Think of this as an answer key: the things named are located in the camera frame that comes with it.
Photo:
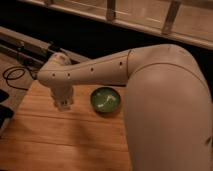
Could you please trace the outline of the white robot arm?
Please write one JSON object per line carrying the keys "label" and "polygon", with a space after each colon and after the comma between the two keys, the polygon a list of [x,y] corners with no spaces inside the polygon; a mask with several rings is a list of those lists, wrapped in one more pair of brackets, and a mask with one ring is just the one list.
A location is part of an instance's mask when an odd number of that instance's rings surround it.
{"label": "white robot arm", "polygon": [[213,102],[194,57],[173,44],[125,50],[76,65],[52,55],[38,73],[58,108],[74,85],[124,85],[133,171],[211,171]]}

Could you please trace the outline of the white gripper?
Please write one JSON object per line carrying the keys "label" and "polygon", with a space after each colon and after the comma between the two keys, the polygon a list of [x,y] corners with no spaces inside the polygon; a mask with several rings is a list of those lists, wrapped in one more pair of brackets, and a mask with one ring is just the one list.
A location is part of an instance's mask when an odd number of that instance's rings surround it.
{"label": "white gripper", "polygon": [[55,107],[58,107],[58,102],[64,99],[68,99],[69,106],[74,104],[72,86],[53,87],[51,89],[51,96]]}

